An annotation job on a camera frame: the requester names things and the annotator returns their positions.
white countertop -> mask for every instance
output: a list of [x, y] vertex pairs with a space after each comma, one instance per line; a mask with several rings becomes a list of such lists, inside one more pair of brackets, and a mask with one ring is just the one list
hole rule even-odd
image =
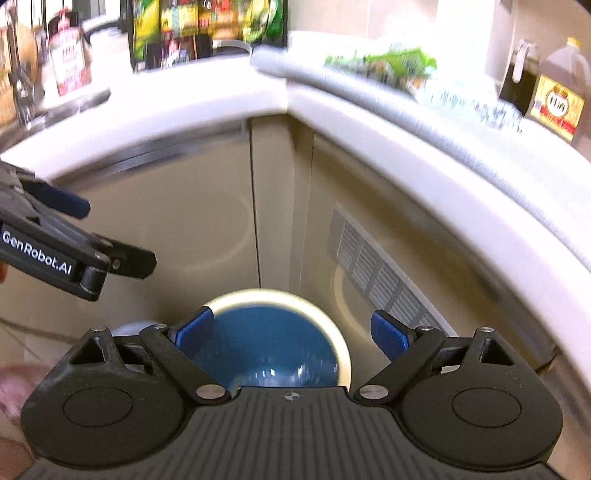
[[103, 105], [2, 159], [53, 179], [142, 140], [289, 113], [400, 186], [477, 252], [545, 324], [591, 390], [591, 273], [524, 209], [451, 157], [335, 96], [260, 74], [247, 57], [122, 74], [111, 90]]

red label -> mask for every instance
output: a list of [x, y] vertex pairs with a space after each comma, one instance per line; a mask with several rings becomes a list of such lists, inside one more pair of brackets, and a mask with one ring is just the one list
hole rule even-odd
[[557, 116], [552, 115], [548, 111], [548, 107], [543, 105], [540, 108], [540, 115], [545, 117], [548, 121], [552, 122], [554, 125], [557, 125], [560, 128], [564, 128], [567, 132], [574, 134], [574, 131], [577, 129], [573, 124], [568, 123], [564, 118], [560, 118]]

vent grille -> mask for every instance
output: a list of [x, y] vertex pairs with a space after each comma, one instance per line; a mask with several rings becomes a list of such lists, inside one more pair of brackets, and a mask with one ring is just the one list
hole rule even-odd
[[378, 264], [378, 254], [372, 249], [366, 241], [362, 241], [359, 256], [353, 269], [353, 280], [361, 290], [365, 290], [372, 278], [375, 267]]
[[347, 270], [351, 268], [355, 251], [357, 250], [357, 244], [361, 236], [355, 231], [355, 229], [348, 223], [345, 224], [343, 233], [340, 236], [339, 250], [336, 255], [337, 260]]
[[415, 328], [418, 324], [418, 313], [421, 310], [421, 303], [406, 287], [396, 297], [394, 305], [390, 308], [390, 315], [397, 318], [407, 327]]
[[364, 298], [410, 328], [419, 325], [456, 332], [405, 272], [341, 205], [333, 212], [329, 252]]
[[388, 302], [394, 296], [396, 288], [400, 285], [400, 279], [386, 264], [379, 268], [378, 276], [369, 291], [369, 299], [378, 309], [387, 307]]

cabinet door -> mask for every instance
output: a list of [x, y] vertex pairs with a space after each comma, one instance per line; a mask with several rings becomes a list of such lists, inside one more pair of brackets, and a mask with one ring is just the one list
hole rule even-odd
[[194, 149], [79, 191], [82, 228], [156, 253], [145, 280], [109, 275], [96, 303], [12, 269], [2, 316], [79, 337], [93, 325], [174, 323], [221, 294], [259, 286], [248, 138]]
[[[492, 326], [534, 366], [551, 358], [551, 348], [534, 354], [526, 345], [537, 322], [487, 285], [458, 240], [405, 194], [318, 135], [305, 229], [298, 293], [341, 329], [353, 389], [388, 364], [369, 331], [375, 309], [390, 311], [410, 327], [431, 324], [448, 335], [472, 336], [476, 328]], [[519, 328], [526, 333], [517, 334]]]

plastic jug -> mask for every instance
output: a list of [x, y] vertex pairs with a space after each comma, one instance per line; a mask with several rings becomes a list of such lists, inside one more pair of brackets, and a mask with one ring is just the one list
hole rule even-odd
[[576, 38], [540, 65], [528, 116], [577, 148], [589, 108], [591, 67]]

